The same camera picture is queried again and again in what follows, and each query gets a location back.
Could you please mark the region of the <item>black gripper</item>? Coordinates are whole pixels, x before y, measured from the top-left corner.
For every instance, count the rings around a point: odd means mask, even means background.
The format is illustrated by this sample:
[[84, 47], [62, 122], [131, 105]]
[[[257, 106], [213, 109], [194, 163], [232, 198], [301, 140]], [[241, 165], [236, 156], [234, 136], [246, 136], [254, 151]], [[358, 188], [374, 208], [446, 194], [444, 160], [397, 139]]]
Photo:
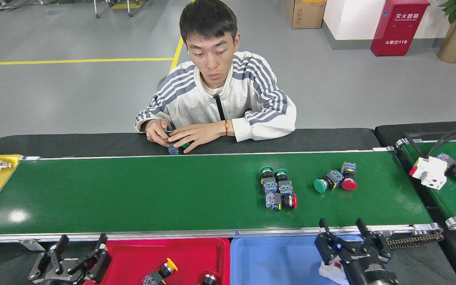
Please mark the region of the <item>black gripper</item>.
[[106, 234], [100, 235], [92, 251], [69, 266], [69, 273], [62, 267], [61, 259], [68, 242], [68, 237], [62, 235], [48, 251], [41, 252], [29, 273], [29, 280], [42, 281], [42, 285], [83, 285], [85, 281], [101, 282], [112, 261], [106, 246]]
[[371, 247], [376, 251], [361, 247], [352, 253], [347, 250], [349, 245], [346, 241], [331, 233], [325, 219], [319, 220], [319, 226], [320, 233], [315, 239], [315, 246], [323, 263], [330, 265], [341, 251], [341, 264], [350, 285], [399, 284], [396, 274], [388, 271], [383, 264], [391, 259], [387, 238], [381, 233], [369, 230], [361, 218], [357, 219], [357, 227], [364, 243], [366, 247]]

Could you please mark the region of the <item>person's right hand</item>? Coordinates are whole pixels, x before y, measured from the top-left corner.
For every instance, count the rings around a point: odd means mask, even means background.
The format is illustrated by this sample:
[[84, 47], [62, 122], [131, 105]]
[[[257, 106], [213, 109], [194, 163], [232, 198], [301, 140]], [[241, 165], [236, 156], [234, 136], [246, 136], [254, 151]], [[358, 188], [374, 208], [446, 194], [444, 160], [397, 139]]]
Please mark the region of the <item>person's right hand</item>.
[[167, 135], [166, 129], [168, 127], [168, 120], [166, 119], [152, 119], [144, 124], [144, 131], [147, 140], [167, 147], [169, 145], [170, 136]]

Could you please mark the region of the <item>person's left hand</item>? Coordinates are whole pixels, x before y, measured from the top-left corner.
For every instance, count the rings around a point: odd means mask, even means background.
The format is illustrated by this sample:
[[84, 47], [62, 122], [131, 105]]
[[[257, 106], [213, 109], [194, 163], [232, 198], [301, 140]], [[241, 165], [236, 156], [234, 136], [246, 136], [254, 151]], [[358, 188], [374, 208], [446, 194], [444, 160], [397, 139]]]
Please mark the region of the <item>person's left hand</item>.
[[189, 144], [184, 153], [190, 153], [197, 146], [207, 144], [231, 131], [228, 121], [219, 121], [208, 124], [193, 124], [178, 128], [171, 132], [170, 141], [176, 148]]

